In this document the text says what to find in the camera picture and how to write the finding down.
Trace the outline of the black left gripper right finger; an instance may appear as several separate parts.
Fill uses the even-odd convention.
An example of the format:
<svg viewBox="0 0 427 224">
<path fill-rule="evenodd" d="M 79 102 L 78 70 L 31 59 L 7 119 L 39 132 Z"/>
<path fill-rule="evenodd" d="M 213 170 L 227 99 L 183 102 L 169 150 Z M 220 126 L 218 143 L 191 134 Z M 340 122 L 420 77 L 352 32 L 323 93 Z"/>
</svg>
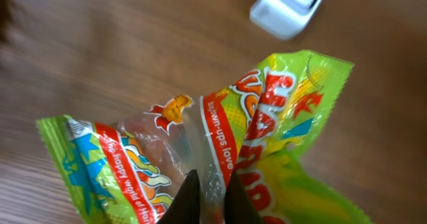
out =
<svg viewBox="0 0 427 224">
<path fill-rule="evenodd" d="M 226 224 L 264 224 L 235 171 L 226 190 L 224 218 Z"/>
</svg>

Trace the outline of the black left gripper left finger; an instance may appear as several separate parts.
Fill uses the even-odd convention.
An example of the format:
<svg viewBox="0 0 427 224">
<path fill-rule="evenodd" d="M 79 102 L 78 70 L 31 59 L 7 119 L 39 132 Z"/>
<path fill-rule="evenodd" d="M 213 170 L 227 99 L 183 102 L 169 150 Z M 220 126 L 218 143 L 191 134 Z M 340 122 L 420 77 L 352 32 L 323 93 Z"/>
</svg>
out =
<svg viewBox="0 0 427 224">
<path fill-rule="evenodd" d="M 157 224 L 199 224 L 200 194 L 197 171 L 191 170 L 169 209 Z"/>
</svg>

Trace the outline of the green Haribo gummy bag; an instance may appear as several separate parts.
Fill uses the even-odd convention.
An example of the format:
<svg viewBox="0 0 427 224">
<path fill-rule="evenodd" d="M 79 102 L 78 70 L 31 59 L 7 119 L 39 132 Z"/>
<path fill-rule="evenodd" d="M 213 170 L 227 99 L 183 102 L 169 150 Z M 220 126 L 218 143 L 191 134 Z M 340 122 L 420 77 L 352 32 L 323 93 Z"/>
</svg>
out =
<svg viewBox="0 0 427 224">
<path fill-rule="evenodd" d="M 234 171 L 264 223 L 369 223 L 300 164 L 352 67 L 274 53 L 218 91 L 176 95 L 115 125 L 59 115 L 37 128 L 86 223 L 157 223 L 194 169 L 199 223 L 226 223 Z"/>
</svg>

